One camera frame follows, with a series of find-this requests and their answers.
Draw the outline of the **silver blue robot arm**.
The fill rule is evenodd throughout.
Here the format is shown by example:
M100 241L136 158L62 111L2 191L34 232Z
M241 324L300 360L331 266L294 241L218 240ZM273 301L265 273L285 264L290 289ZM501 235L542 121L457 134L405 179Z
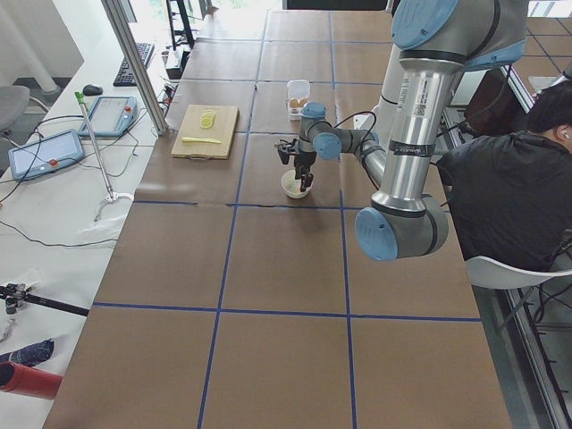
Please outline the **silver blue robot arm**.
M298 137L279 147L303 188L317 159L356 157L376 185L356 217L362 251L379 261L439 249L449 224L424 191L444 108L466 72L517 61L525 51L525 1L390 1L392 52L371 125L332 126L325 107L308 103Z

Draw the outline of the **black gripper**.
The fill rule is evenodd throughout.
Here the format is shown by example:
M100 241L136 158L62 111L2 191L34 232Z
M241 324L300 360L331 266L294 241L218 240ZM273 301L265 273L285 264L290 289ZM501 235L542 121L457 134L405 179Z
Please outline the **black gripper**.
M315 152L301 151L294 156L295 180L301 179L301 191L309 192L313 185L314 175L308 174L315 163Z

